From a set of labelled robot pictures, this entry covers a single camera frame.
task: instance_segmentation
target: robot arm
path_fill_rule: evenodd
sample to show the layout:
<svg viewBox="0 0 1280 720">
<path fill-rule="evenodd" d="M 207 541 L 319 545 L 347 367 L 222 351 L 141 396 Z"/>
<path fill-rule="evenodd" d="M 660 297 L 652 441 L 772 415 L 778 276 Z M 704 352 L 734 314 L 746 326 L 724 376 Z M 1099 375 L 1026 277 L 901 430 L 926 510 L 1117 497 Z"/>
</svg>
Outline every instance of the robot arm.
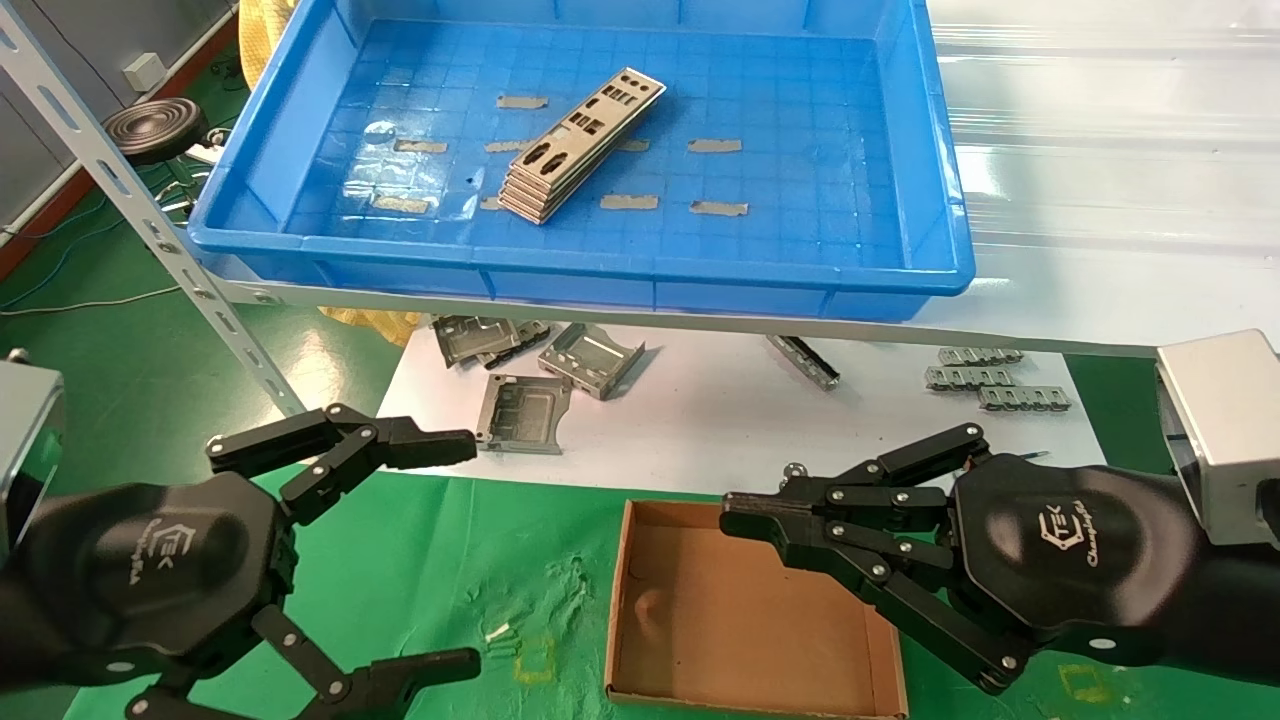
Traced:
<svg viewBox="0 0 1280 720">
<path fill-rule="evenodd" d="M 969 424 L 835 478 L 788 465 L 777 495 L 726 495 L 721 528 L 992 694 L 1046 648 L 1280 685 L 1280 361 L 1252 331 L 1161 348 L 1158 372 L 1180 477 L 992 455 Z M 951 495 L 918 487 L 955 470 Z"/>
<path fill-rule="evenodd" d="M 214 438 L 206 454 L 215 474 L 198 484 L 46 497 L 0 568 L 0 692 L 159 674 L 125 717 L 247 720 L 187 694 L 266 641 L 315 689 L 300 720 L 403 717 L 421 688 L 477 675 L 479 653 L 343 673 L 284 614 L 300 560 L 294 528 L 384 464 L 452 465 L 475 452 L 468 430 L 425 433 L 408 418 L 332 405 Z M 250 479 L 312 456 L 279 500 Z"/>
</svg>

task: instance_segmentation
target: open cardboard tray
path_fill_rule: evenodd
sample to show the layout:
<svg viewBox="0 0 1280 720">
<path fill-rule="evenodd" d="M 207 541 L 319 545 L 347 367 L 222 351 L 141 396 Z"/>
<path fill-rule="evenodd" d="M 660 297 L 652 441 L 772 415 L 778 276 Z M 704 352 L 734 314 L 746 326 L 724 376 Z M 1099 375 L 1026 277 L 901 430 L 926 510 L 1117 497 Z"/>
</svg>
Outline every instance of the open cardboard tray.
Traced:
<svg viewBox="0 0 1280 720">
<path fill-rule="evenodd" d="M 906 717 L 897 632 L 833 579 L 719 532 L 713 503 L 628 501 L 609 609 L 614 702 Z"/>
</svg>

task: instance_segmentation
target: metal frame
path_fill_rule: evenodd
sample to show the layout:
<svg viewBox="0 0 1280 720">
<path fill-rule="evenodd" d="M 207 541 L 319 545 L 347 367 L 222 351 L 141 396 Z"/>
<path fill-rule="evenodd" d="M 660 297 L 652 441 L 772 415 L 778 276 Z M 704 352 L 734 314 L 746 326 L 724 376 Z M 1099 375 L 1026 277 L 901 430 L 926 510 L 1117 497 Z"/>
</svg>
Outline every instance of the metal frame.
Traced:
<svg viewBox="0 0 1280 720">
<path fill-rule="evenodd" d="M 271 356 L 241 322 L 220 286 L 187 252 L 179 237 L 182 231 L 174 227 L 151 197 L 146 183 L 106 137 L 102 126 L 36 42 L 9 0 L 0 0 L 0 67 L 81 160 L 106 197 L 120 210 L 120 215 L 151 247 L 165 270 L 169 270 L 275 406 L 285 415 L 302 413 L 302 401 L 271 361 Z"/>
</svg>

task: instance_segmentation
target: green mat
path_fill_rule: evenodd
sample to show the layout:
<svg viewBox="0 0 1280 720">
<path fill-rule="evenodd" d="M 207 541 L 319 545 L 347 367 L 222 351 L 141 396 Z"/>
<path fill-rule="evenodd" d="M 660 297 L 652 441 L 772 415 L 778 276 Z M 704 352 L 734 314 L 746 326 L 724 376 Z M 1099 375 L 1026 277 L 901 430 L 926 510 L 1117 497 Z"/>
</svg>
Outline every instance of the green mat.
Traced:
<svg viewBox="0 0 1280 720">
<path fill-rule="evenodd" d="M 262 484 L 275 491 L 292 473 Z M 347 670 L 399 653 L 481 650 L 480 678 L 422 692 L 413 720 L 741 717 L 605 700 L 605 625 L 628 497 L 673 496 L 378 474 L 298 530 L 298 589 L 285 610 Z M 509 629 L 486 643 L 503 625 Z M 1176 670 L 1116 670 L 1066 655 L 1038 656 L 1000 698 L 905 639 L 904 662 L 918 720 L 1189 720 L 1280 708 L 1280 689 Z M 67 719 L 119 720 L 146 684 L 81 691 Z M 310 694 L 260 646 L 197 685 L 192 700 L 283 720 Z"/>
</svg>

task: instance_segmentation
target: black round object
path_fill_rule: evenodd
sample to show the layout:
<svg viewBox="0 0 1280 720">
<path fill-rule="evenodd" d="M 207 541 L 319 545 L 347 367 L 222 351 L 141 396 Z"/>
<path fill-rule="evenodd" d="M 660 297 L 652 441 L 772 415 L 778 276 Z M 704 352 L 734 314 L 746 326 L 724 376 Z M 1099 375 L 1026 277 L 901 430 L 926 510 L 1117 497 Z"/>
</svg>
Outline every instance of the black round object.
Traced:
<svg viewBox="0 0 1280 720">
<path fill-rule="evenodd" d="M 102 120 L 102 128 L 129 164 L 154 165 L 204 140 L 209 119 L 191 100 L 165 97 L 131 105 Z"/>
</svg>

